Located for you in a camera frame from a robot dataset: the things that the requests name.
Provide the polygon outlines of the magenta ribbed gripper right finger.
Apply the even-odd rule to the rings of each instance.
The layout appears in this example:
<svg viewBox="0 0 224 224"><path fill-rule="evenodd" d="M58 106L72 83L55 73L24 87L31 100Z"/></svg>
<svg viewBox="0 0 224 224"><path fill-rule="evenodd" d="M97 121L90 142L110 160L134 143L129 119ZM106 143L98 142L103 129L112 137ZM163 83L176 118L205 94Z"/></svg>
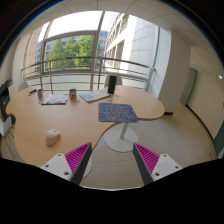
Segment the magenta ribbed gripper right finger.
<svg viewBox="0 0 224 224"><path fill-rule="evenodd" d="M133 154L145 185L182 169L168 154L158 154L137 143L133 144Z"/></svg>

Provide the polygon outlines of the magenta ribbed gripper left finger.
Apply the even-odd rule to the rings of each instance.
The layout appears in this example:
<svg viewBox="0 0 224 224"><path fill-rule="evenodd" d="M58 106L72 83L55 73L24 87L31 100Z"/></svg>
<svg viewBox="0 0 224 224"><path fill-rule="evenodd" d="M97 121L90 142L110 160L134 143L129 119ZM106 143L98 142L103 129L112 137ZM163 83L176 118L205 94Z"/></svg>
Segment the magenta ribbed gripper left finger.
<svg viewBox="0 0 224 224"><path fill-rule="evenodd" d="M84 174L91 169L91 154L92 144L86 143L66 154L57 153L42 169L79 185Z"/></svg>

